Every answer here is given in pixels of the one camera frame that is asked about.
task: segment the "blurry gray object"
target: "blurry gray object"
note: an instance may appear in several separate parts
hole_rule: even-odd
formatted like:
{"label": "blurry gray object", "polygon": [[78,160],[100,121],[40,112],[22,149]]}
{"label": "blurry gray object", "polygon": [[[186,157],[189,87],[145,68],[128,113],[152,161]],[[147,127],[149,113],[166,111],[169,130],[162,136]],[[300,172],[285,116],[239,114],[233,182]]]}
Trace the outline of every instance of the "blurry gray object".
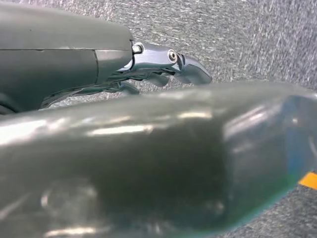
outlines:
{"label": "blurry gray object", "polygon": [[316,163],[316,94],[229,83],[0,121],[0,235],[205,238]]}

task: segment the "robotic hand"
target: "robotic hand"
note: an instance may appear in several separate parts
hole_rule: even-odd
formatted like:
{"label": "robotic hand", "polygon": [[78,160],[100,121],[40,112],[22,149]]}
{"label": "robotic hand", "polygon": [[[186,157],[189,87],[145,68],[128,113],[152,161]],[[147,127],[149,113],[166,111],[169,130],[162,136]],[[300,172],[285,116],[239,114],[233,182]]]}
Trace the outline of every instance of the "robotic hand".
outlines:
{"label": "robotic hand", "polygon": [[54,9],[0,2],[0,114],[46,108],[69,96],[138,94],[128,79],[208,84],[195,59],[136,43],[121,25]]}

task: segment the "orange object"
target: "orange object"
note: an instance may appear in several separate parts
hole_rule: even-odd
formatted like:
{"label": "orange object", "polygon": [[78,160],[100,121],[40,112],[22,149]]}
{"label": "orange object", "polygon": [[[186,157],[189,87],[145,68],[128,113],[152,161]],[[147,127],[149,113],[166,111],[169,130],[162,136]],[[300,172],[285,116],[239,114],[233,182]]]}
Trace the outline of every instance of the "orange object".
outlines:
{"label": "orange object", "polygon": [[317,175],[315,173],[308,173],[300,180],[300,184],[317,190]]}

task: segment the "screw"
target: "screw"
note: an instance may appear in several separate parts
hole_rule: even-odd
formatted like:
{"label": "screw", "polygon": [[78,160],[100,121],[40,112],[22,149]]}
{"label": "screw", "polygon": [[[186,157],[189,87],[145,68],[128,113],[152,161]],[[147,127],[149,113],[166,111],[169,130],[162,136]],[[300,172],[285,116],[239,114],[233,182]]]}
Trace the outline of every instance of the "screw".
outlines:
{"label": "screw", "polygon": [[132,46],[132,52],[134,52],[134,54],[142,53],[142,47],[140,47],[140,45],[134,45]]}
{"label": "screw", "polygon": [[172,62],[172,63],[176,63],[177,62],[177,55],[176,52],[174,52],[174,50],[169,50],[168,51],[168,59]]}

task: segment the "gray plastic casing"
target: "gray plastic casing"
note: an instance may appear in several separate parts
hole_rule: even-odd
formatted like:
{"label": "gray plastic casing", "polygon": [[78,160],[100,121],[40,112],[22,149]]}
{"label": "gray plastic casing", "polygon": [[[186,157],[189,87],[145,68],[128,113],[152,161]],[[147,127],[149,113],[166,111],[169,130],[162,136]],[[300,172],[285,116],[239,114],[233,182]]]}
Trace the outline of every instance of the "gray plastic casing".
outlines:
{"label": "gray plastic casing", "polygon": [[14,112],[106,81],[132,59],[131,33],[115,23],[7,2],[0,19],[0,106]]}

